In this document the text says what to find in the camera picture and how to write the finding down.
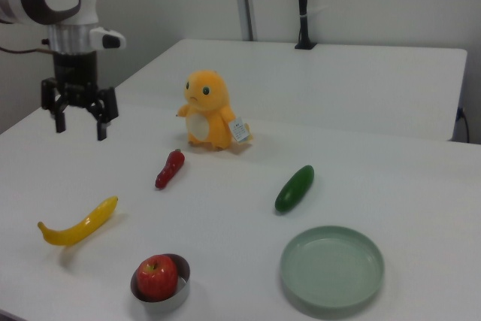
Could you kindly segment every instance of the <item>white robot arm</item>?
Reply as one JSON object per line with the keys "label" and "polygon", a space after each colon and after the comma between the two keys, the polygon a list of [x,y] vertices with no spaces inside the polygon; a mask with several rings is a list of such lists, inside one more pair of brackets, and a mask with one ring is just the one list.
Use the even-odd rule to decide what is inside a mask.
{"label": "white robot arm", "polygon": [[55,79],[42,81],[42,108],[65,131],[67,105],[86,108],[98,121],[98,139],[118,116],[113,88],[98,90],[96,50],[122,49],[125,38],[98,26],[96,0],[0,0],[0,22],[44,25],[53,51]]}

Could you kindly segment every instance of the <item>table surface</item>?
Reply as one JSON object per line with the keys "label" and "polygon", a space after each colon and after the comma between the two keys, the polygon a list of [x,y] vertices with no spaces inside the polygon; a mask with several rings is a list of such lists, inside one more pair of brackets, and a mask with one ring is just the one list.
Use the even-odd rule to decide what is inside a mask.
{"label": "table surface", "polygon": [[242,117],[447,141],[466,56],[459,49],[184,40],[123,89],[177,109],[179,83],[209,68],[224,77]]}
{"label": "table surface", "polygon": [[[170,53],[117,88],[120,116],[102,142],[94,119],[73,108],[60,135],[38,110],[0,136],[0,309],[32,321],[152,320],[131,276],[148,256],[176,253],[191,266],[191,292],[162,319],[308,320],[283,294],[280,256],[298,233],[336,225],[367,235],[386,264],[378,296],[349,319],[478,318],[477,145],[245,117],[250,146],[192,148],[174,116],[181,104],[155,102],[161,91],[146,77],[169,73]],[[175,148],[186,164],[158,191]],[[278,192],[306,164],[313,187],[277,215]],[[41,237],[38,221],[66,229],[111,195],[115,214],[79,244]]]}

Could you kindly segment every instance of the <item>charmander plush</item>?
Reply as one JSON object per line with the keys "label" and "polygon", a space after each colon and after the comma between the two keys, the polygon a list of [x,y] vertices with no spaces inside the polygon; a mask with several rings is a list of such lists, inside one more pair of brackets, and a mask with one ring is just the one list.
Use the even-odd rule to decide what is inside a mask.
{"label": "charmander plush", "polygon": [[218,150],[228,148],[232,140],[228,124],[236,116],[220,75],[210,70],[192,73],[187,78],[183,94],[187,104],[179,109],[177,115],[186,118],[189,143],[211,144]]}

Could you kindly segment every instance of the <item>green cucumber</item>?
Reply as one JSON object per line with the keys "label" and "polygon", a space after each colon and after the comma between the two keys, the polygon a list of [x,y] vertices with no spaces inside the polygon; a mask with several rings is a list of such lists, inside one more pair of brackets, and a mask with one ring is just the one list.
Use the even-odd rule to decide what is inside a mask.
{"label": "green cucumber", "polygon": [[276,199],[276,210],[283,213],[293,209],[299,203],[314,181],[314,168],[305,165],[291,177]]}

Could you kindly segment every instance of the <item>green plate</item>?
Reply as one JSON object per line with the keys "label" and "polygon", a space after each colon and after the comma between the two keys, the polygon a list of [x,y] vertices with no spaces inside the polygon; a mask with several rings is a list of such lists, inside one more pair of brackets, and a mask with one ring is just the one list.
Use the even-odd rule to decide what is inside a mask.
{"label": "green plate", "polygon": [[322,313],[352,309],[371,300],[383,281],[384,261],[363,234],[323,226],[302,232],[287,244],[280,273],[295,306]]}

